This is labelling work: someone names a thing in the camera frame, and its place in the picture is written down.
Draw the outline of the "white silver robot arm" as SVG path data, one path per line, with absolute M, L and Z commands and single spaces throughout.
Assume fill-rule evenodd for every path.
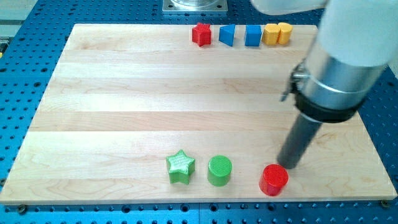
M 258 0 L 267 15 L 324 10 L 307 56 L 293 70 L 287 93 L 314 123 L 350 119 L 397 53 L 395 0 Z

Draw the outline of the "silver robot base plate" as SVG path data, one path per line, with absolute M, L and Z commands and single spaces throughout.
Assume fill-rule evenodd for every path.
M 163 0 L 164 12 L 226 12 L 227 0 Z

